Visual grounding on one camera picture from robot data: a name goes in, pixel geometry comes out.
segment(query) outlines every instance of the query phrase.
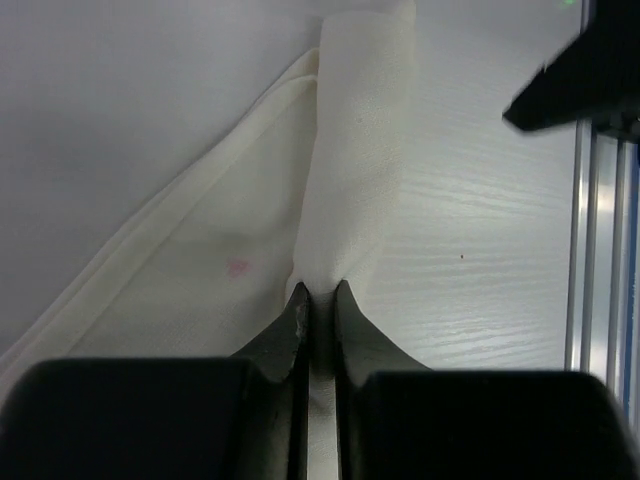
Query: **white cloth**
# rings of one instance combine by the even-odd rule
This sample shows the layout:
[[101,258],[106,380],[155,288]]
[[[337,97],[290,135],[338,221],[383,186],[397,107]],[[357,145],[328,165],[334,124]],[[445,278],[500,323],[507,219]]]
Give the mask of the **white cloth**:
[[[230,354],[298,281],[321,315],[341,279],[361,295],[399,187],[414,19],[402,2],[325,20],[319,50],[131,218],[0,358],[0,399],[49,358]],[[337,477],[327,385],[312,402],[311,479]]]

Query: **gray surface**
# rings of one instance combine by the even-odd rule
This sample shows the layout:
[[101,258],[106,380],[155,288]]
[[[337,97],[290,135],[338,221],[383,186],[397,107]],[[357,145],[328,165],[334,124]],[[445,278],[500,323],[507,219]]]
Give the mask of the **gray surface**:
[[[0,351],[323,15],[367,3],[0,0]],[[560,367],[574,135],[524,139],[500,114],[579,7],[418,3],[407,179],[365,310],[433,366]]]

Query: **pink stain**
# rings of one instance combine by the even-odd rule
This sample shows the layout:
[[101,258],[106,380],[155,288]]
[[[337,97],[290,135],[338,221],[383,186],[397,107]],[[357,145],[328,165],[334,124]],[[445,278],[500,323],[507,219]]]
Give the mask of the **pink stain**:
[[233,258],[227,262],[227,271],[231,278],[238,278],[249,270],[249,262]]

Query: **black object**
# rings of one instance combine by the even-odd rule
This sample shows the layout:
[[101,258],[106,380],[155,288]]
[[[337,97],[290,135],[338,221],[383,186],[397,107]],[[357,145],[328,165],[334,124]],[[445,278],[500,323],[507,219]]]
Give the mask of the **black object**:
[[594,14],[515,98],[507,121],[532,132],[591,119],[600,133],[640,140],[640,2],[601,0]]
[[[35,367],[0,415],[0,478],[305,478],[310,312],[299,285],[229,359]],[[334,322],[343,480],[640,478],[596,379],[430,371],[367,320],[346,282]]]

